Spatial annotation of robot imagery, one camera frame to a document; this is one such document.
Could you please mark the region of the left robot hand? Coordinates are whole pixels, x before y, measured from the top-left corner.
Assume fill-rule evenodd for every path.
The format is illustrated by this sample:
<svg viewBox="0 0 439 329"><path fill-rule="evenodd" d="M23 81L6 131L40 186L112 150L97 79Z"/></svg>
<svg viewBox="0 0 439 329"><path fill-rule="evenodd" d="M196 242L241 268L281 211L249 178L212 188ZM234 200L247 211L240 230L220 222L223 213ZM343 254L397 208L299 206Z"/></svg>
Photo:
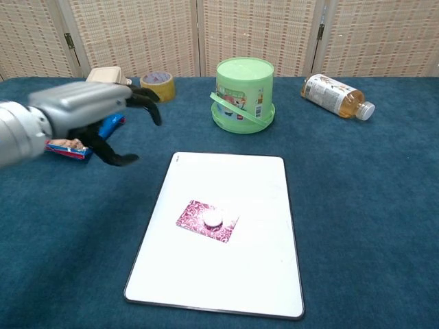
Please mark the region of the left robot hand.
<svg viewBox="0 0 439 329"><path fill-rule="evenodd" d="M99 135L104 119L126 107L143 108L155 125L162 124L156 105L159 96L150 88L103 82L71 82L36 91L28 106L40 110L51 125L51 140L78 140L103 162L127 166L139 159L136 154L119 155Z"/></svg>

